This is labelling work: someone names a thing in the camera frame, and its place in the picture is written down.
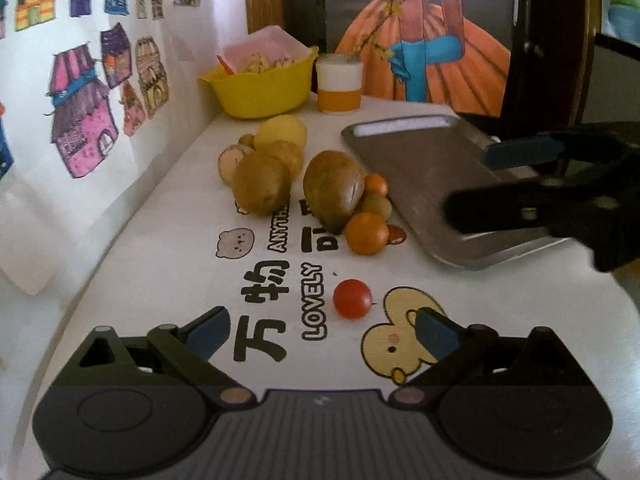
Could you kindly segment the white and orange cup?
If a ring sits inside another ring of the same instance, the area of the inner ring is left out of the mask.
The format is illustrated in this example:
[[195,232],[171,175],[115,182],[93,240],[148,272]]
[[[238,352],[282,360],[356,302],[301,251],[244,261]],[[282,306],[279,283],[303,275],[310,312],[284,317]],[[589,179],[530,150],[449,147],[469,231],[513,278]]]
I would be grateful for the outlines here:
[[318,109],[328,114],[356,112],[361,105],[362,62],[347,54],[324,54],[316,63]]

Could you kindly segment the orange brown fruit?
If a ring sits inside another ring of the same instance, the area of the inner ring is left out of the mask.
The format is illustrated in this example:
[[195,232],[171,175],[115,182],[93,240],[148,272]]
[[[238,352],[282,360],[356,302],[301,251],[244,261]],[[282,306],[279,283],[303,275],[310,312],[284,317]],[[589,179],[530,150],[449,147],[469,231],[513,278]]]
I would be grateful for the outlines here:
[[283,162],[290,170],[292,180],[295,180],[304,169],[303,150],[293,142],[277,140],[266,144],[262,151]]

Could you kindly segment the striped fruit in bowl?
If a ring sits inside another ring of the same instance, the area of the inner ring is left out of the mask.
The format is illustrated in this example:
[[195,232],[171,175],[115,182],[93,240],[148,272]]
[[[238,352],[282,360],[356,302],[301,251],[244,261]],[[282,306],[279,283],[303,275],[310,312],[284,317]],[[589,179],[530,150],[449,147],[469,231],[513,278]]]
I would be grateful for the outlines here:
[[242,65],[241,72],[249,74],[262,74],[275,70],[276,68],[283,68],[290,66],[294,63],[294,60],[290,56],[284,56],[283,58],[277,58],[274,61],[270,61],[265,55],[252,54],[249,56]]

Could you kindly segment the yellow plastic bowl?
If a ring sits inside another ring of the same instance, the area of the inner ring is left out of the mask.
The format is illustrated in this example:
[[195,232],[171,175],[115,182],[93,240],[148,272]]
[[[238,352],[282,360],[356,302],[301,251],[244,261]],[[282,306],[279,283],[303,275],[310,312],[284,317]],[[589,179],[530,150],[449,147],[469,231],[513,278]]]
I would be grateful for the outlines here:
[[314,62],[318,48],[310,55],[288,66],[273,68],[261,74],[229,75],[221,66],[198,77],[213,89],[222,110],[238,119],[264,119],[295,110],[311,94]]

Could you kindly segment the house drawings paper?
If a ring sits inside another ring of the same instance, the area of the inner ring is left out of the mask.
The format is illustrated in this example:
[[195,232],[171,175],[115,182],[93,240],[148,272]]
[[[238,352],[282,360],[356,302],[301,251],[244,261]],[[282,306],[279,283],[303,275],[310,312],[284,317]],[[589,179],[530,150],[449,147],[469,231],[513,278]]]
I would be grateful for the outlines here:
[[212,12],[1,0],[1,270],[35,295],[163,151],[207,120]]

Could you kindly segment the red cherry tomato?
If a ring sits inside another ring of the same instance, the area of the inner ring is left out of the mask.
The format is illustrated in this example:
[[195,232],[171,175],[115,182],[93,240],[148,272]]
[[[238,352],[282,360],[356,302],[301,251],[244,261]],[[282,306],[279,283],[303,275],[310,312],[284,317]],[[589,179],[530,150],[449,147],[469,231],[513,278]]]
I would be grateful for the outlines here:
[[343,318],[356,320],[364,318],[370,312],[373,298],[366,284],[350,278],[335,287],[333,304]]

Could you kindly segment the brown pointed mango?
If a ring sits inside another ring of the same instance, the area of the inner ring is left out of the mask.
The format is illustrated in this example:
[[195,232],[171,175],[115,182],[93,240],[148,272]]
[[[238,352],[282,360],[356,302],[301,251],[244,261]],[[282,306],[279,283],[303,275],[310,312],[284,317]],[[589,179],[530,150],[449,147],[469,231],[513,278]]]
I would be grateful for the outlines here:
[[340,234],[364,192],[364,172],[344,152],[322,151],[311,159],[303,178],[307,206],[322,226]]

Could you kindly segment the small orange kumquat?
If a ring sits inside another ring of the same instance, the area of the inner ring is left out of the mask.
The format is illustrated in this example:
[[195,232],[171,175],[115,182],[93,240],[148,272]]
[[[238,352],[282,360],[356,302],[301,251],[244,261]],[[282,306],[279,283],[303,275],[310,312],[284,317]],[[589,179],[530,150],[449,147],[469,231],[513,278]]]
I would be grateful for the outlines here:
[[364,192],[366,194],[376,194],[386,197],[388,194],[388,183],[380,174],[367,174],[364,177]]

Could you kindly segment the girl poster painting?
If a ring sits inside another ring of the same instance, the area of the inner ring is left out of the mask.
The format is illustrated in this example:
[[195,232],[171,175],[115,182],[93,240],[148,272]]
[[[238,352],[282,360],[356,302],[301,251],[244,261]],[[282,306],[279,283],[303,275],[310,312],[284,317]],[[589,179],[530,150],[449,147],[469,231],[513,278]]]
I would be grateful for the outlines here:
[[459,114],[502,112],[513,0],[364,0],[335,53],[360,58],[374,98],[442,104]]

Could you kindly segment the metal tray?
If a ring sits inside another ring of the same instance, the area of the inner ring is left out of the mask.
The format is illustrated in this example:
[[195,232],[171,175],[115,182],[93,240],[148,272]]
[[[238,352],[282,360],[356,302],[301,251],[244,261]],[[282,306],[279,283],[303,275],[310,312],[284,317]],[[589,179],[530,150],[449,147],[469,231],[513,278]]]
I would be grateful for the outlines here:
[[342,138],[367,169],[387,180],[390,201],[424,252],[443,263],[482,270],[562,242],[542,229],[462,235],[448,226],[442,203],[451,192],[536,176],[528,167],[486,167],[484,151],[492,140],[462,118],[423,115],[360,122],[343,129]]

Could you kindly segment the large orange kumquat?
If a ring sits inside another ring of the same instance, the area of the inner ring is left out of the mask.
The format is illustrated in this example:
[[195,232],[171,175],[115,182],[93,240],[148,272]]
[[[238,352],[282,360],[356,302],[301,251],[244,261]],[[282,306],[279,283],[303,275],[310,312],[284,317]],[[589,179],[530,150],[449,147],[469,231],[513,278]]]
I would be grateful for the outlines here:
[[384,218],[370,211],[355,214],[344,229],[347,245],[360,256],[373,256],[382,252],[389,236]]

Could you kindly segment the striped tan fruit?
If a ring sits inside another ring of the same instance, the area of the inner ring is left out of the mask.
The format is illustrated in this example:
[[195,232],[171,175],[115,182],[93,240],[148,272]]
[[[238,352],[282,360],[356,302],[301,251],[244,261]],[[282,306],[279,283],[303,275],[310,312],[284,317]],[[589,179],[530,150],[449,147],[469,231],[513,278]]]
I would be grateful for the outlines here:
[[248,154],[255,151],[255,137],[252,134],[244,134],[235,144],[231,144],[225,148],[218,157],[217,166],[221,180],[226,185],[232,183],[232,178],[236,167],[240,161]]

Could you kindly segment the brown round melon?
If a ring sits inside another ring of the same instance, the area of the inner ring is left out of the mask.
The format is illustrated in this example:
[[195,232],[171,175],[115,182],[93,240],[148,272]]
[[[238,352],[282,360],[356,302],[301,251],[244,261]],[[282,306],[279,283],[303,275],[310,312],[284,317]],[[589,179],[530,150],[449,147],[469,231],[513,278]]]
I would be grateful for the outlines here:
[[232,177],[232,194],[249,214],[269,216],[282,208],[291,194],[292,180],[288,166],[263,152],[245,155]]

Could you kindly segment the small brown kiwi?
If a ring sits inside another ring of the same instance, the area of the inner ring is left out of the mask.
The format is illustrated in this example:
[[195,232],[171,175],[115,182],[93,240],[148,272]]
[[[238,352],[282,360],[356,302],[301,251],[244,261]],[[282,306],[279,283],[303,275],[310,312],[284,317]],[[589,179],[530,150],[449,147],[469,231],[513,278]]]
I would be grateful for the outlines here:
[[378,214],[384,221],[387,221],[393,213],[393,205],[390,200],[386,196],[375,192],[363,195],[359,209],[362,212]]

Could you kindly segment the pink napkin in bowl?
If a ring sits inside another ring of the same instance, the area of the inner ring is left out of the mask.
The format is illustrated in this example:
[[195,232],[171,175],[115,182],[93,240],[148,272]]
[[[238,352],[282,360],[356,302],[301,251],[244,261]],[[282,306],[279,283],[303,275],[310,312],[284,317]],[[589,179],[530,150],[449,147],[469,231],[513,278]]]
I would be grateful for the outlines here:
[[253,55],[262,56],[269,63],[285,58],[298,62],[311,55],[311,48],[289,35],[280,26],[270,25],[225,46],[220,56],[235,73],[239,73]]

